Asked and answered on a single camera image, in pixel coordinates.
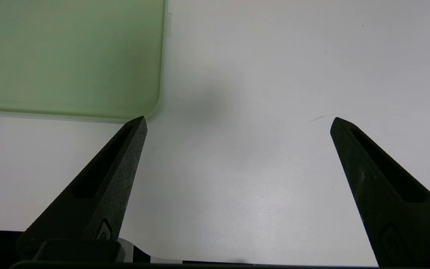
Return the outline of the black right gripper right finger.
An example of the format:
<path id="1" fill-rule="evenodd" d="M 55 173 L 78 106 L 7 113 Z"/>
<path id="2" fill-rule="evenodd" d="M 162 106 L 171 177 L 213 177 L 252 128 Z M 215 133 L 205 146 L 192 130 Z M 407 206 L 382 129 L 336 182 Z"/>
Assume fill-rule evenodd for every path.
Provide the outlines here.
<path id="1" fill-rule="evenodd" d="M 430 191 L 351 122 L 330 135 L 378 266 L 430 268 Z"/>

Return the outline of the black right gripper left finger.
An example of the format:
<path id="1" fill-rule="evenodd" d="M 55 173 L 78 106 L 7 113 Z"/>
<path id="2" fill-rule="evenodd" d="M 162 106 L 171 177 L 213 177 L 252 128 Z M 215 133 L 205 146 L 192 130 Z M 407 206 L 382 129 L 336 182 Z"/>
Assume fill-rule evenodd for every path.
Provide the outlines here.
<path id="1" fill-rule="evenodd" d="M 124 124 L 17 239 L 19 254 L 33 258 L 52 239 L 116 241 L 147 132 L 143 116 Z"/>

